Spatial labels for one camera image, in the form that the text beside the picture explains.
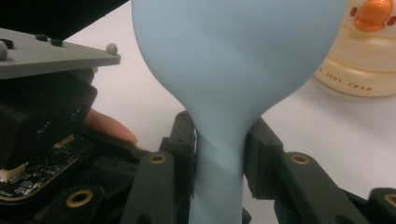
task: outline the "screw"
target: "screw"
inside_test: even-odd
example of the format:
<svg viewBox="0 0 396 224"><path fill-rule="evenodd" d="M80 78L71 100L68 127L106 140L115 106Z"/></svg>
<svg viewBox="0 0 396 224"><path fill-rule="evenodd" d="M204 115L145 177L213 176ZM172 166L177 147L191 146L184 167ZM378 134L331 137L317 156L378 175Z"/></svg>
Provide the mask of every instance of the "screw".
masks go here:
<svg viewBox="0 0 396 224"><path fill-rule="evenodd" d="M106 46L106 52L108 54L116 55L118 51L119 51L119 49L117 48L116 44L111 43Z"/></svg>
<svg viewBox="0 0 396 224"><path fill-rule="evenodd" d="M0 61L4 61L8 56L8 49L7 45L3 42L0 41Z"/></svg>
<svg viewBox="0 0 396 224"><path fill-rule="evenodd" d="M35 39L37 39L39 41L47 41L48 40L47 36L43 35L43 34L35 35Z"/></svg>
<svg viewBox="0 0 396 224"><path fill-rule="evenodd" d="M61 47L61 46L64 45L64 42L62 40L60 40L60 39L53 39L52 38L50 40L50 43L51 43L52 46L56 46L56 47Z"/></svg>

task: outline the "circuit board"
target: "circuit board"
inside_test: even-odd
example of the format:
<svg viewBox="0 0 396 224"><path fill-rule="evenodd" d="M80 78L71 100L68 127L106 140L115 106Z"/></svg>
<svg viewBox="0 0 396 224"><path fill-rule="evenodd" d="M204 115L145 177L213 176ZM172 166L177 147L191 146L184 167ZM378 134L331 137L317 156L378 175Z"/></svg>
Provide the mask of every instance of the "circuit board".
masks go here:
<svg viewBox="0 0 396 224"><path fill-rule="evenodd" d="M27 162L24 171L7 181L0 180L0 201L17 202L37 194L76 163L82 150L90 145L88 140L72 135L66 142L55 145L45 154Z"/></svg>

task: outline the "brass screw insert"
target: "brass screw insert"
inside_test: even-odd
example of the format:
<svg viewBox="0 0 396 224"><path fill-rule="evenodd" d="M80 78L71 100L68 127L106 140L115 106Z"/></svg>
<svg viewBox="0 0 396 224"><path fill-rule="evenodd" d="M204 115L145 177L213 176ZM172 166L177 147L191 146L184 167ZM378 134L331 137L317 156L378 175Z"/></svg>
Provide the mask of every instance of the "brass screw insert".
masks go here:
<svg viewBox="0 0 396 224"><path fill-rule="evenodd" d="M166 161L166 157L162 154L153 154L148 159L151 163L159 164Z"/></svg>
<svg viewBox="0 0 396 224"><path fill-rule="evenodd" d="M396 207L396 194L386 194L384 195L385 201L387 203L390 203L393 207Z"/></svg>
<svg viewBox="0 0 396 224"><path fill-rule="evenodd" d="M81 189L77 192L71 194L67 200L66 205L68 207L81 207L82 205L88 203L93 198L93 193L90 189Z"/></svg>
<svg viewBox="0 0 396 224"><path fill-rule="evenodd" d="M307 165L309 163L309 159L303 155L293 155L290 157L292 161L301 165Z"/></svg>

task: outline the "white surface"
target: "white surface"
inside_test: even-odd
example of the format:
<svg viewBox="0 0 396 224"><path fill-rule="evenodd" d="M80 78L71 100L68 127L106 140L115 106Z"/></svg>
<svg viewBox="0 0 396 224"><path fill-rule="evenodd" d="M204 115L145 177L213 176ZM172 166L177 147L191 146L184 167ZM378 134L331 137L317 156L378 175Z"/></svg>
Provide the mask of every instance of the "white surface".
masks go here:
<svg viewBox="0 0 396 224"><path fill-rule="evenodd" d="M133 130L139 145L157 150L183 106L145 66L135 43L130 3L67 41L105 49L115 43L116 66L101 67L93 107ZM285 145L315 158L336 184L367 198L376 187L396 188L396 96L360 98L332 91L310 79L262 117ZM244 190L251 224L277 223L271 202Z"/></svg>

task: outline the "orange cap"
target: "orange cap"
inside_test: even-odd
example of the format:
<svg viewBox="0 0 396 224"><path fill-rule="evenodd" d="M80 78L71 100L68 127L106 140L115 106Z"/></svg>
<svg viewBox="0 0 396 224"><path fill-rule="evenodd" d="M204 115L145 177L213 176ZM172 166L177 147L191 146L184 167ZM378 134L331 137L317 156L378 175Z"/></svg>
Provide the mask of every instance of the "orange cap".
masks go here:
<svg viewBox="0 0 396 224"><path fill-rule="evenodd" d="M391 11L392 0L369 0L361 7L355 27L366 33L382 30Z"/></svg>

